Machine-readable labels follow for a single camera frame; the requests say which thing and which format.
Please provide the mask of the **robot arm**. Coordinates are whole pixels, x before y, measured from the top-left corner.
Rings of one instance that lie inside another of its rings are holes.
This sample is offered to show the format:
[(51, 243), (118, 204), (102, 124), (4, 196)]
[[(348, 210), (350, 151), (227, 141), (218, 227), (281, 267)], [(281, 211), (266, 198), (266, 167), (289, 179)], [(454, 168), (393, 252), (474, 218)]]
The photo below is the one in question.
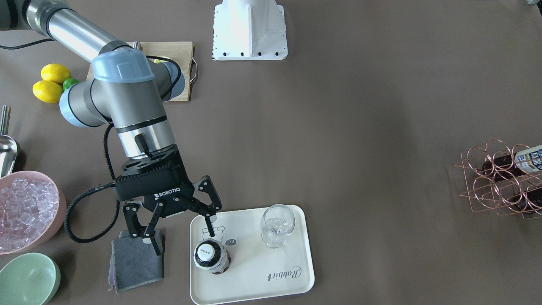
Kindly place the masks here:
[(209, 176), (193, 184), (187, 176), (163, 102), (183, 90), (182, 71), (172, 60), (152, 62), (141, 50), (118, 40), (74, 11), (64, 0), (2, 0), (1, 30), (33, 30), (58, 41), (91, 63), (93, 78), (72, 85), (60, 97), (64, 118), (76, 127), (108, 124), (116, 129), (128, 161), (112, 182), (95, 187), (74, 199), (66, 209), (64, 229), (78, 243), (70, 228), (70, 213), (84, 197), (113, 188), (116, 210), (122, 211), (131, 238), (151, 243), (159, 218), (190, 210), (201, 215), (208, 233), (222, 203)]

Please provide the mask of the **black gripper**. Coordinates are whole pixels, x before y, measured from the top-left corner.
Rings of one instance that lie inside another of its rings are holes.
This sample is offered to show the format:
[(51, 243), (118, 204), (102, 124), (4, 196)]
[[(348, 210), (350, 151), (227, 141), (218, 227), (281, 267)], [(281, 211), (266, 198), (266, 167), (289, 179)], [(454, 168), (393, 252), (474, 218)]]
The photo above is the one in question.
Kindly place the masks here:
[[(131, 238), (149, 239), (155, 254), (161, 255), (163, 251), (155, 239), (159, 218), (167, 218), (186, 210), (203, 216), (210, 237), (215, 237), (213, 222), (216, 213), (222, 209), (221, 199), (208, 175), (192, 185), (176, 145), (156, 152), (150, 158), (129, 160), (122, 166), (122, 170), (122, 175), (115, 179), (117, 199), (126, 201), (139, 196), (147, 197), (148, 202), (144, 206), (150, 211), (154, 210), (148, 225), (143, 226), (137, 215), (141, 204), (124, 203), (122, 211)], [(195, 191), (206, 193), (211, 204), (207, 205), (195, 198)]]

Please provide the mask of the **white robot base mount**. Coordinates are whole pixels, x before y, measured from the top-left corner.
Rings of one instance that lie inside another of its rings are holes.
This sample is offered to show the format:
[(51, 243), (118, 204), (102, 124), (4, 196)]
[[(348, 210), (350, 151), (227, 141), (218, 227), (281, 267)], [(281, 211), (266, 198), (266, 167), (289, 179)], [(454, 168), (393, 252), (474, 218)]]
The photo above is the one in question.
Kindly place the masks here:
[(224, 0), (214, 7), (215, 61), (270, 61), (288, 57), (285, 13), (274, 0)]

